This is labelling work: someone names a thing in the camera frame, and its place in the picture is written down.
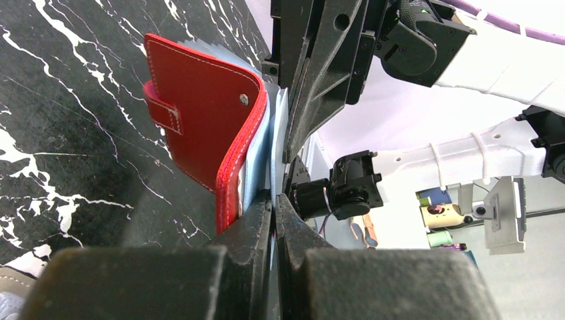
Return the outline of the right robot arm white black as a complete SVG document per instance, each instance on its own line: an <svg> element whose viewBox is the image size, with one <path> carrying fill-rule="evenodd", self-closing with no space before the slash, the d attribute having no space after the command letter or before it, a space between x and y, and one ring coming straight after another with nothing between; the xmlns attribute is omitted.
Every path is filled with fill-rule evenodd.
<svg viewBox="0 0 565 320"><path fill-rule="evenodd" d="M286 182L302 218L339 219L385 209L423 189L501 176L564 179L564 41L480 19L460 1L273 1L273 49L265 71L289 90L282 162L345 106L359 102L379 63L393 79L423 88L368 147L360 121L330 177Z"/></svg>

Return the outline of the grey card holder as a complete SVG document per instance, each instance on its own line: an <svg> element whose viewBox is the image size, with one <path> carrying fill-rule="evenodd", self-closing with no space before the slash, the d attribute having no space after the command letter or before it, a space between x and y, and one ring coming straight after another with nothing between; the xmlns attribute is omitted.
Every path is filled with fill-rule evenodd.
<svg viewBox="0 0 565 320"><path fill-rule="evenodd" d="M36 279L10 267L1 267L1 320L18 319Z"/></svg>

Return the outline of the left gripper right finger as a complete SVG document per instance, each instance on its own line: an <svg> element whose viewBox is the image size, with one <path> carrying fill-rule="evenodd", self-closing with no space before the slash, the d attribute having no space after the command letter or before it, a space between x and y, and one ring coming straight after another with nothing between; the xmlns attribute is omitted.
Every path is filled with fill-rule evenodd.
<svg viewBox="0 0 565 320"><path fill-rule="evenodd" d="M477 267L462 253L337 249L276 198L283 319L499 319Z"/></svg>

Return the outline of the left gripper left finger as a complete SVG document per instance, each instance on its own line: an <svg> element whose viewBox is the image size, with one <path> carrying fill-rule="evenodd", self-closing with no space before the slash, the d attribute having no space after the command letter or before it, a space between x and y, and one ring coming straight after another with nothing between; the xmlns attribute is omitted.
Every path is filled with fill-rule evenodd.
<svg viewBox="0 0 565 320"><path fill-rule="evenodd" d="M271 195L202 247L71 248L36 282L21 319L265 319Z"/></svg>

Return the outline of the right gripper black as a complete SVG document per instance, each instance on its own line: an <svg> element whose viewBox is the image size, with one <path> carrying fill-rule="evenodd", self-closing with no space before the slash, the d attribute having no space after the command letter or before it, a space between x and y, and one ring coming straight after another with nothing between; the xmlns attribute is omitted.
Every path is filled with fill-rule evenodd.
<svg viewBox="0 0 565 320"><path fill-rule="evenodd" d="M474 34L446 1L273 1L271 17L263 72L291 90L285 163L358 102L374 58L395 79L431 87Z"/></svg>

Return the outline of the red leather card holder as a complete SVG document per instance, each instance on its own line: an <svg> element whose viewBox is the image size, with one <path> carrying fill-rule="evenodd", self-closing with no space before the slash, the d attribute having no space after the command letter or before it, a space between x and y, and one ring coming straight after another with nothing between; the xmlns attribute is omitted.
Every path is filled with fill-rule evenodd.
<svg viewBox="0 0 565 320"><path fill-rule="evenodd" d="M276 85L222 45L144 38L143 91L177 167L215 196L217 233L267 187Z"/></svg>

